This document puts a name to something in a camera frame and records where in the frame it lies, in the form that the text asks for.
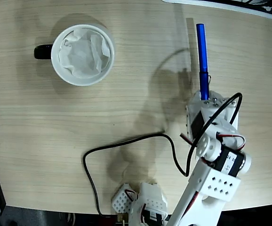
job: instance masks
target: white tissue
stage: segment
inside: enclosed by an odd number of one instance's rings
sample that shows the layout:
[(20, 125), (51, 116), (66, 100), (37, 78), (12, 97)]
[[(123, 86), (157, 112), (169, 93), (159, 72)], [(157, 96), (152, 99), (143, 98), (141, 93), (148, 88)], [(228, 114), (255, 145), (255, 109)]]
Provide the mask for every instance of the white tissue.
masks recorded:
[(91, 78), (100, 74), (111, 56), (105, 38), (86, 28), (68, 34), (62, 41), (58, 55), (61, 66), (78, 78)]

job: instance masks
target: black mug handle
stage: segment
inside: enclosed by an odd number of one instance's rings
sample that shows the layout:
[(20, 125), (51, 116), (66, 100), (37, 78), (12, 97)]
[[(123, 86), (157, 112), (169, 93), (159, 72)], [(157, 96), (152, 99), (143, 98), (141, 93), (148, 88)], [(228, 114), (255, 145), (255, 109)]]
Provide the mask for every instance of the black mug handle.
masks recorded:
[(34, 48), (33, 56), (38, 60), (50, 60), (51, 59), (52, 44), (40, 45)]

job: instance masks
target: white mug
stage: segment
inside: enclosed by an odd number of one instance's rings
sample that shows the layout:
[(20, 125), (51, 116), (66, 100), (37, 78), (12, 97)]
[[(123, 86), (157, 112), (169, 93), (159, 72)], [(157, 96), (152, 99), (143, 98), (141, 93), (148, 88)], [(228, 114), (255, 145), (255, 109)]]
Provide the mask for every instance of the white mug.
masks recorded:
[[(110, 48), (111, 56), (108, 65), (100, 74), (91, 78), (78, 78), (73, 76), (70, 70), (61, 66), (58, 56), (61, 43), (64, 40), (64, 38), (69, 33), (73, 32), (73, 30), (80, 28), (88, 28), (100, 33), (105, 38)], [(70, 83), (75, 86), (90, 86), (101, 81), (110, 72), (115, 60), (115, 42), (111, 33), (105, 27), (99, 24), (78, 24), (69, 27), (63, 32), (61, 32), (53, 44), (37, 46), (34, 49), (34, 57), (40, 60), (51, 59), (52, 66), (55, 72), (60, 76), (61, 79), (63, 79), (67, 83)]]

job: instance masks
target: wooden table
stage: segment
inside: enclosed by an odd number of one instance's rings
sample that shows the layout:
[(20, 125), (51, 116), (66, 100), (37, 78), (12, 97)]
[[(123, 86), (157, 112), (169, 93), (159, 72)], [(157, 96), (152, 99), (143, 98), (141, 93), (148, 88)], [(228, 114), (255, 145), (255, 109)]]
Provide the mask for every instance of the wooden table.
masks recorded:
[[(73, 24), (113, 34), (111, 73), (91, 87), (62, 81), (33, 49)], [(0, 1), (0, 181), (10, 206), (96, 213), (83, 153), (163, 129), (185, 165), (184, 107), (198, 89), (195, 24), (204, 23), (211, 89), (242, 92), (239, 130), (252, 167), (226, 210), (272, 204), (272, 20), (161, 0)], [(162, 138), (88, 158), (103, 213), (124, 182), (158, 182), (169, 211), (187, 179)]]

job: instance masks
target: blue pen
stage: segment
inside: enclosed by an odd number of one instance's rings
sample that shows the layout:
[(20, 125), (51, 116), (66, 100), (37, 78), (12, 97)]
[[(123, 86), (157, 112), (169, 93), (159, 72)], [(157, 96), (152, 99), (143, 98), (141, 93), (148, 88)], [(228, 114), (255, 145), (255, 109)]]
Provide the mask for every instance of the blue pen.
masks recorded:
[(200, 92), (201, 100), (209, 100), (209, 82), (207, 67), (207, 48), (204, 24), (197, 24), (198, 50), (200, 63)]

